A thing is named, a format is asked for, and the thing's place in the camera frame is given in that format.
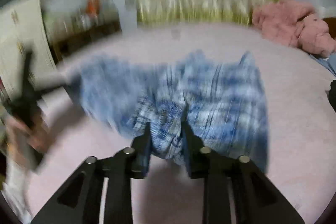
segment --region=white wardrobe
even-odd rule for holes
[[[10,98],[20,91],[23,53],[32,48],[31,79],[55,68],[44,32],[40,0],[12,0],[0,8],[0,77]]]

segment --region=blue cloth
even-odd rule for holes
[[[248,155],[266,170],[266,97],[250,53],[234,64],[214,64],[202,52],[158,66],[100,57],[80,75],[86,113],[130,138],[151,122],[155,155],[184,163],[180,131],[186,119],[206,146],[233,158]]]
[[[309,55],[312,59],[324,66],[336,77],[336,54],[332,54],[328,58],[323,58],[318,55]]]

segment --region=metal screw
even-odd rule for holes
[[[241,163],[246,164],[246,163],[248,163],[248,162],[250,161],[250,158],[249,158],[248,156],[240,156],[240,157],[238,158],[238,160],[239,160]]]
[[[126,147],[124,148],[124,153],[125,154],[133,154],[135,152],[135,149],[133,147]]]
[[[209,154],[211,152],[211,148],[204,146],[199,150],[202,154]]]
[[[88,157],[88,158],[85,160],[85,162],[86,162],[87,164],[94,164],[96,161],[97,161],[97,158],[94,157],[94,156],[90,156],[90,157]]]

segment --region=pink plush pile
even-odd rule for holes
[[[336,51],[336,41],[326,22],[319,19],[310,3],[283,0],[257,7],[252,23],[263,37],[288,47],[328,57]]]

